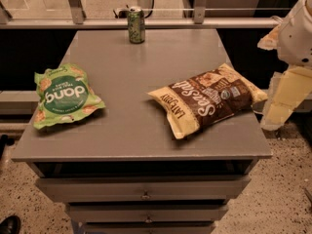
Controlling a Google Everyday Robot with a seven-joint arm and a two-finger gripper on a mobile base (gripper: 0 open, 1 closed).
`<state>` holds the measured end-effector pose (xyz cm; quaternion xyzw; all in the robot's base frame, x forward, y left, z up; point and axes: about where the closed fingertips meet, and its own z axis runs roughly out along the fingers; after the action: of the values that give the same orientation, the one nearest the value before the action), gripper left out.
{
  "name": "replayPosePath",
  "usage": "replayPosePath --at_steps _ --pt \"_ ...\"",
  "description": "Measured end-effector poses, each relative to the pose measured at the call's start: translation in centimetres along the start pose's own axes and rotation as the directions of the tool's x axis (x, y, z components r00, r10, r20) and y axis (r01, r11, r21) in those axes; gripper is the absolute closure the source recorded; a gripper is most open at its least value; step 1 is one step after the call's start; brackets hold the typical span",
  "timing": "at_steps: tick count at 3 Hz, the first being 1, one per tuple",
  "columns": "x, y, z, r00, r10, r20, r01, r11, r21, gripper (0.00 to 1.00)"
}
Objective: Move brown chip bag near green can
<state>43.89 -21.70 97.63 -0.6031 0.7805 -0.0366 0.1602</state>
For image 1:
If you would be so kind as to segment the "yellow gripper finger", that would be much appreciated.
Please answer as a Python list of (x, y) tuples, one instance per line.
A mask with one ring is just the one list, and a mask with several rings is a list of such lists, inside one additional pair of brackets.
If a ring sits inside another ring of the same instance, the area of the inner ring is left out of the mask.
[(280, 129), (311, 93), (311, 68), (290, 65), (283, 73), (275, 72), (270, 80), (260, 127), (266, 131)]
[(278, 43), (278, 34), (280, 30), (280, 25), (275, 26), (268, 34), (262, 37), (257, 46), (262, 50), (276, 50)]

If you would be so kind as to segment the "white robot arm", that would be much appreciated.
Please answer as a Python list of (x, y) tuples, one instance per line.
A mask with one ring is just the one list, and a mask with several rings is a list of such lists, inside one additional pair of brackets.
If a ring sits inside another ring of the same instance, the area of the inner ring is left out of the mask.
[(259, 40), (289, 67), (271, 78), (260, 126), (276, 131), (312, 93), (312, 0), (298, 0), (283, 21)]

